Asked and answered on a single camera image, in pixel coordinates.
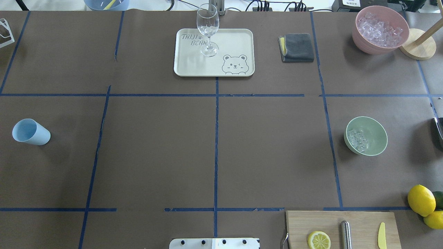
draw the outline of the mint green bowl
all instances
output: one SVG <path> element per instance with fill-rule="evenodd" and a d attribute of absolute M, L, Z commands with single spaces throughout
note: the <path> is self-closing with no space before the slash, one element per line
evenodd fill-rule
<path fill-rule="evenodd" d="M 351 145 L 348 132 L 352 130 L 364 135 L 367 143 L 364 152 L 358 151 L 357 148 Z M 385 128 L 377 120 L 365 116 L 356 117 L 349 121 L 344 138 L 348 148 L 357 155 L 377 156 L 385 151 L 386 146 L 388 146 L 388 135 Z"/>

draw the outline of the wine glass base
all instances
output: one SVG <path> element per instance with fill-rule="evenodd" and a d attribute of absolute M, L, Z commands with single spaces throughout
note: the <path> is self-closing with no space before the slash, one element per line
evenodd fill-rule
<path fill-rule="evenodd" d="M 203 44 L 202 48 L 200 49 L 201 53 L 206 57 L 212 57 L 215 56 L 218 53 L 218 46 L 217 44 L 211 42 L 212 48 L 210 48 L 209 44 Z"/>

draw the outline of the towel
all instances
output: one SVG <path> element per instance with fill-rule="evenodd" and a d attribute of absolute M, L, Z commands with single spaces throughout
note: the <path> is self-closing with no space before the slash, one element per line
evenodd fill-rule
<path fill-rule="evenodd" d="M 281 60 L 283 62 L 313 62 L 314 50 L 310 34 L 287 34 L 279 36 Z"/>

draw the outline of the wooden cutting board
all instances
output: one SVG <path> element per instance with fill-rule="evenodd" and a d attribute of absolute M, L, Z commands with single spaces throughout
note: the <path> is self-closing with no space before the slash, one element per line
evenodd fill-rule
<path fill-rule="evenodd" d="M 397 223 L 392 212 L 347 211 L 286 211 L 289 248 L 309 249 L 307 237 L 313 231 L 323 231 L 331 239 L 331 249 L 341 249 L 340 223 L 350 223 L 354 249 L 379 249 L 377 243 L 380 223 L 386 225 L 387 249 L 401 249 Z"/>

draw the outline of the silver knife handle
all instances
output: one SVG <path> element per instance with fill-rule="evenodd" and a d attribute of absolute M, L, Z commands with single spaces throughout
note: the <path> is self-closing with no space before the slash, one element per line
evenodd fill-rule
<path fill-rule="evenodd" d="M 351 244 L 351 227 L 349 225 L 349 222 L 342 221 L 340 224 L 341 230 L 342 230 L 342 242 L 343 242 L 343 249 L 352 249 Z"/>

